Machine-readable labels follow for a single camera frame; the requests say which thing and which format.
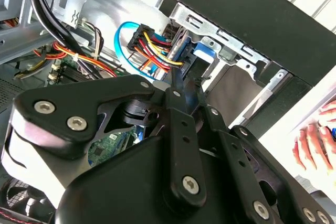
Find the black gripper right finger link bars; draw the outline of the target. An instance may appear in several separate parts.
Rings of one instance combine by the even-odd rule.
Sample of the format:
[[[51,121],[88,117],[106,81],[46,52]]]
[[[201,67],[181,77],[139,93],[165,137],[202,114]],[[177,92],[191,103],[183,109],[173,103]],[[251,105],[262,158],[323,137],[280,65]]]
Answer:
[[[206,103],[202,78],[184,82],[199,147],[214,153],[210,196],[222,196],[228,223],[332,223],[325,209],[242,126],[228,128]]]

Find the black gripper left finger with plate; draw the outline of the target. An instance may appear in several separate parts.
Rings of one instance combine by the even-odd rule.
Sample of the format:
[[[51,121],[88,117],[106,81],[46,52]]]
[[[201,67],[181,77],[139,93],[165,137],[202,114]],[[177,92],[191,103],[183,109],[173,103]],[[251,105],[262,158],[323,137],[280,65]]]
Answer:
[[[188,93],[181,72],[171,75],[171,84],[134,74],[22,92],[13,100],[8,123],[8,173],[58,207],[70,183],[89,169],[94,141],[143,125],[165,144],[167,200],[203,206],[205,179]]]

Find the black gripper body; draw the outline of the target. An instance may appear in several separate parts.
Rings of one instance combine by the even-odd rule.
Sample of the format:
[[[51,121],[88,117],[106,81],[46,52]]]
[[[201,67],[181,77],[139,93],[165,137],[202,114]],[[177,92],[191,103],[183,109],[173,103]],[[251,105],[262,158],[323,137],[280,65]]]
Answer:
[[[144,141],[77,177],[66,189],[56,223],[246,223],[222,161],[201,152],[207,199],[188,213],[163,198],[163,142]]]

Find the person's bare hand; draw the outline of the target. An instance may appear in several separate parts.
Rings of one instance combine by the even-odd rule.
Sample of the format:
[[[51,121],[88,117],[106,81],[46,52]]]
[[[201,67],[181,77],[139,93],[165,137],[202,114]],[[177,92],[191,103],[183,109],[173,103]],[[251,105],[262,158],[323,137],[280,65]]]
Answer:
[[[305,172],[335,171],[335,101],[320,109],[318,122],[298,132],[292,149],[297,165]]]

